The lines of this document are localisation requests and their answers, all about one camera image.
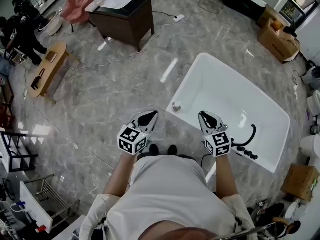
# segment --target black bag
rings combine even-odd
[[[36,90],[38,89],[38,83],[40,81],[40,79],[42,78],[42,76],[44,75],[45,69],[43,68],[40,71],[40,74],[33,80],[32,84],[31,84],[31,88]]]

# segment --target fiducial marker cube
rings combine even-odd
[[[118,148],[135,156],[147,146],[148,136],[149,134],[141,132],[137,128],[124,125],[117,135]]]
[[[204,135],[203,140],[206,149],[214,157],[227,155],[231,151],[232,142],[225,131],[216,132],[207,136]]]

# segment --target white bathtub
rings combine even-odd
[[[175,112],[173,102],[180,103],[181,110]],[[200,111],[221,117],[235,143],[245,143],[254,124],[256,135],[246,149],[258,159],[250,159],[236,147],[233,150],[272,173],[276,171],[290,128],[288,114],[252,82],[207,53],[195,59],[166,109],[166,118],[201,130]]]

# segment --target power strip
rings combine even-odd
[[[184,17],[186,17],[186,16],[184,16],[183,14],[180,14],[180,15],[178,15],[176,18],[174,18],[173,20],[174,20],[175,22],[179,22],[179,21],[181,21]]]

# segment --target white toilet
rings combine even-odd
[[[315,117],[320,114],[320,91],[315,90],[313,95],[306,99],[311,114]]]
[[[310,135],[300,141],[301,152],[310,157],[310,166],[320,170],[320,135]]]

